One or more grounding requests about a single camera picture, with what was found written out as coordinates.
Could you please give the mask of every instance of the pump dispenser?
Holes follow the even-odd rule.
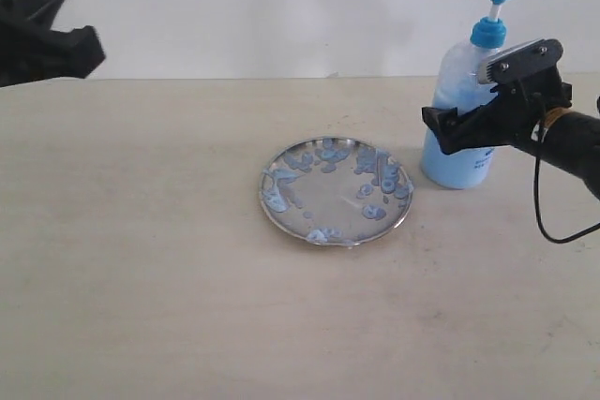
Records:
[[[458,114],[464,114],[495,97],[489,92],[491,85],[478,84],[477,68],[504,44],[506,27],[500,19],[500,11],[505,1],[491,0],[489,14],[473,26],[471,38],[459,42],[442,59],[434,108],[457,108]],[[421,168],[438,185],[454,189],[473,187],[488,175],[493,151],[490,147],[445,155],[431,130],[427,130]]]

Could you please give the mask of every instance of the white wall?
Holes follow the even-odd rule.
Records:
[[[563,70],[600,70],[599,8],[510,1],[507,44],[556,37]],[[68,0],[56,25],[97,27],[99,78],[422,75],[487,10],[488,0]]]

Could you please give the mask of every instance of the black cable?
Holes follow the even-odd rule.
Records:
[[[546,123],[546,108],[543,103],[541,103],[542,114],[537,133],[537,146],[535,149],[535,169],[533,174],[533,206],[535,208],[535,220],[537,221],[537,228],[540,229],[542,235],[548,239],[551,243],[554,244],[567,244],[575,241],[576,239],[582,238],[594,231],[600,230],[600,222],[596,225],[592,225],[591,227],[586,228],[578,233],[572,234],[571,236],[567,236],[566,238],[556,239],[548,234],[546,229],[544,228],[544,224],[542,223],[542,213],[540,212],[540,166],[542,163],[542,147],[544,144],[544,124]]]

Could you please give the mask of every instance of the metal plate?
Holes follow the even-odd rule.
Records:
[[[354,246],[406,217],[413,184],[389,152],[362,141],[299,142],[262,171],[261,205],[282,230],[312,244]]]

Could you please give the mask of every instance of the blue liquid soap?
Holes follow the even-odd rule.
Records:
[[[504,43],[506,27],[498,17],[504,1],[492,0],[489,15],[473,27],[471,38],[451,48],[442,59],[432,102],[434,108],[457,108],[458,114],[464,114],[495,97],[489,92],[493,84],[478,83],[477,69],[482,60],[499,52]],[[488,176],[493,152],[494,149],[488,147],[445,155],[428,129],[421,169],[438,185],[454,189],[474,187]]]

